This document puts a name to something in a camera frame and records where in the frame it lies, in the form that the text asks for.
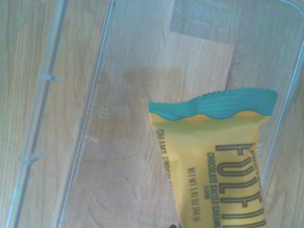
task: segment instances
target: yellow wrapper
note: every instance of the yellow wrapper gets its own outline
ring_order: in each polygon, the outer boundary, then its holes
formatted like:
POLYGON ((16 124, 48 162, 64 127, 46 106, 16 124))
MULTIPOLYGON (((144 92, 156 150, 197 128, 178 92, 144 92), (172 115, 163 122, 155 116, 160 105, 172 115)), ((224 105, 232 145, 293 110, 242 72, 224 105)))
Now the yellow wrapper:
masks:
POLYGON ((249 88, 149 104, 183 228, 267 227, 256 148, 276 98, 249 88))

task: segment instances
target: wood grain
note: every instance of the wood grain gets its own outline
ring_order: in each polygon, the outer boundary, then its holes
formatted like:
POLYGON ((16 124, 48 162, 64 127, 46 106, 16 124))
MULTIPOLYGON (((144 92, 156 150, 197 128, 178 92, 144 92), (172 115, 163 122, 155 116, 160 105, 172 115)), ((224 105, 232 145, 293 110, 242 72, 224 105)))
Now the wood grain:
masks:
POLYGON ((223 90, 233 46, 169 32, 173 3, 116 3, 64 227, 178 223, 148 102, 223 90))
POLYGON ((4 227, 28 134, 37 74, 54 4, 3 1, 1 12, 0 227, 4 227))
MULTIPOLYGON (((54 69, 64 80, 51 84, 36 151, 47 156, 32 166, 19 227, 56 226, 107 3, 69 1, 54 69)), ((16 184, 55 5, 1 3, 0 227, 16 184)))
MULTIPOLYGON (((106 0, 69 1, 54 72, 65 80, 51 86, 37 149, 47 157, 33 165, 20 227, 55 227, 106 5, 106 0)), ((54 6, 54 0, 0 4, 0 227, 19 170, 54 6)), ((274 116, 261 127, 263 171, 303 30, 300 13, 279 1, 116 1, 63 227, 177 224, 147 102, 182 101, 223 89, 226 78, 219 75, 228 74, 226 89, 258 86, 280 93, 274 116)), ((269 227, 304 226, 303 89, 301 75, 264 186, 269 227)))
POLYGON ((265 189, 265 207, 272 227, 304 226, 304 74, 280 133, 265 189))

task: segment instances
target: clear plastic container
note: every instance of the clear plastic container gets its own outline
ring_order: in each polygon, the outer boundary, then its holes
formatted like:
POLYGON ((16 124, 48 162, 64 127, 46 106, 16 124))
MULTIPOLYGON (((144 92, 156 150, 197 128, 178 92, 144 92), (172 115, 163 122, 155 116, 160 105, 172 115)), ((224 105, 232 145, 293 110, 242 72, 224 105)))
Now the clear plastic container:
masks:
MULTIPOLYGON (((64 15, 60 6, 66 2, 57 4, 56 13, 64 15)), ((302 5, 293 0, 70 0, 64 20, 50 30, 51 37, 62 33, 53 71, 41 74, 63 81, 51 82, 46 103, 45 93, 38 92, 45 110, 38 106, 34 112, 33 129, 41 129, 37 137, 29 131, 28 148, 37 144, 35 156, 26 149, 19 163, 23 170, 11 194, 16 200, 8 227, 16 227, 16 220, 19 227, 177 225, 148 102, 181 102, 240 87, 279 93, 274 115, 260 129, 258 156, 267 196, 273 191, 268 174, 280 151, 276 145, 301 73, 302 5)), ((266 200, 266 216, 272 206, 266 200)), ((268 226, 278 227, 269 217, 268 226)))

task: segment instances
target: teal wrapper end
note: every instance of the teal wrapper end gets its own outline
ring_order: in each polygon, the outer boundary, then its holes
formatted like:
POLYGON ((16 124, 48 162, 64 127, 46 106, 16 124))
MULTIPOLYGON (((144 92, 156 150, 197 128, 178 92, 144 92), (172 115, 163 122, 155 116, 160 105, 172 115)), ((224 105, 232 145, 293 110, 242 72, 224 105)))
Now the teal wrapper end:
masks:
POLYGON ((149 102, 149 112, 168 120, 204 114, 214 119, 223 119, 241 111, 255 111, 272 115, 278 93, 263 88, 240 88, 210 93, 182 103, 149 102))

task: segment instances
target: wooden surface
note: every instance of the wooden surface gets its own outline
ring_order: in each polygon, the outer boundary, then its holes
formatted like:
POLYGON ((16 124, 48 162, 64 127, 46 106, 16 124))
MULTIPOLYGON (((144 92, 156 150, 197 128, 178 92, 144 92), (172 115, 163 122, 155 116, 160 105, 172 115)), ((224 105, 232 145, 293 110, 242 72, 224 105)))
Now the wooden surface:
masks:
MULTIPOLYGON (((47 156, 33 165, 20 227, 55 227, 106 2, 69 1, 54 71, 65 80, 51 86, 37 149, 47 156)), ((54 5, 53 0, 0 5, 0 227, 19 170, 54 5)), ((178 223, 148 101, 184 101, 225 87, 277 90, 274 116, 261 127, 263 171, 303 24, 299 12, 282 2, 116 1, 63 227, 178 223)), ((301 75, 264 186, 269 227, 304 227, 303 91, 301 75)))
POLYGON ((63 227, 159 228, 178 222, 148 102, 181 102, 223 90, 233 46, 169 32, 173 3, 121 1, 113 9, 63 227))
POLYGON ((303 104, 302 73, 275 148, 275 156, 265 185, 265 209, 269 227, 304 226, 303 104))
MULTIPOLYGON (((55 0, 1 1, 0 227, 6 223, 36 96, 55 0)), ((86 100, 107 1, 70 0, 36 155, 22 228, 55 227, 86 100)))

